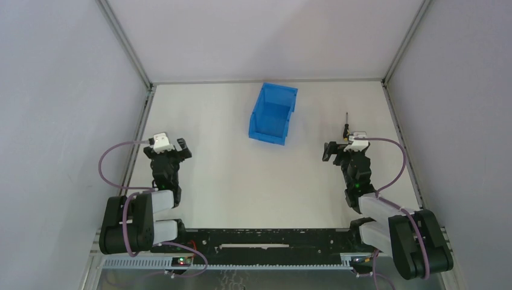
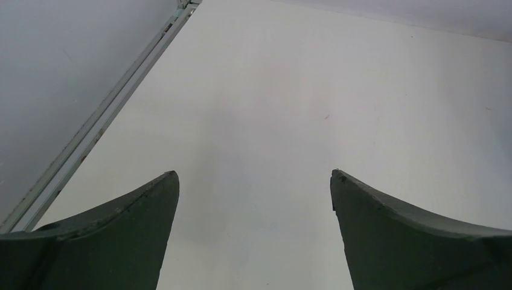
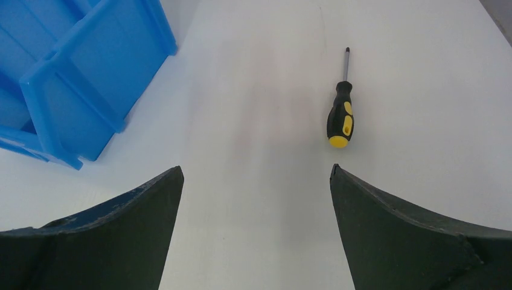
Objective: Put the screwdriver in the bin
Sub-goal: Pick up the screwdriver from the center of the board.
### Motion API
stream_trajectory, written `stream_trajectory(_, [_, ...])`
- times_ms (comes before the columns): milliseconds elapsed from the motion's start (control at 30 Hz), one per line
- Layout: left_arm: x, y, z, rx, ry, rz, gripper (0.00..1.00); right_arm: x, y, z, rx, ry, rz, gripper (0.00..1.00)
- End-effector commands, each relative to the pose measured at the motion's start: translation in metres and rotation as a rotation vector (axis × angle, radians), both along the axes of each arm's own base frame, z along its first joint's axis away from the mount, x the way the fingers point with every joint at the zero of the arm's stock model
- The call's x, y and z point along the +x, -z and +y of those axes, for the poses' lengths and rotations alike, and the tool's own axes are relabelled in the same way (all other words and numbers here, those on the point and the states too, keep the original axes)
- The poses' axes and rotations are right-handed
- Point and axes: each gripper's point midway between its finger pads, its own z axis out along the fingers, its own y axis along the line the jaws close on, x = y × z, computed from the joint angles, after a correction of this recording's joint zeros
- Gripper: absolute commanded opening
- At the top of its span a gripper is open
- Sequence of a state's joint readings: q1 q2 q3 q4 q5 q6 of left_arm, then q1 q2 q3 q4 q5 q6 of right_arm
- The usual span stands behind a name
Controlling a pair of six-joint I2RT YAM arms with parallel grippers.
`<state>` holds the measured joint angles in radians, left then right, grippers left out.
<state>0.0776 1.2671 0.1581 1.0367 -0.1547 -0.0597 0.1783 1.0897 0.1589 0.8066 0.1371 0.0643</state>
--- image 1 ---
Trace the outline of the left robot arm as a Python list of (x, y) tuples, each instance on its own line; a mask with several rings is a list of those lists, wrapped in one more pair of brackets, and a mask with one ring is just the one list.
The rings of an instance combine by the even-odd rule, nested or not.
[(131, 195), (107, 200), (99, 237), (103, 254), (127, 253), (134, 257), (154, 245), (175, 240), (184, 230), (180, 219), (157, 221), (155, 218), (156, 213), (176, 208), (181, 202), (180, 164), (192, 154), (183, 138), (177, 142), (179, 149), (164, 133), (142, 141), (143, 152), (150, 160), (152, 184), (129, 187)]

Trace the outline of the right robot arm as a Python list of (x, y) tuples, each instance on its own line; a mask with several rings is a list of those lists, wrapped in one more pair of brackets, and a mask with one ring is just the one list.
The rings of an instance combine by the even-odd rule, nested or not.
[(430, 210), (413, 211), (390, 201), (382, 191), (404, 173), (406, 154), (397, 177), (381, 188), (371, 183), (371, 160), (366, 152), (371, 138), (355, 137), (352, 141), (324, 144), (323, 161), (335, 159), (345, 181), (348, 206), (362, 219), (352, 221), (356, 240), (388, 254), (406, 280), (428, 279), (431, 274), (448, 272), (454, 267), (452, 252), (435, 214)]

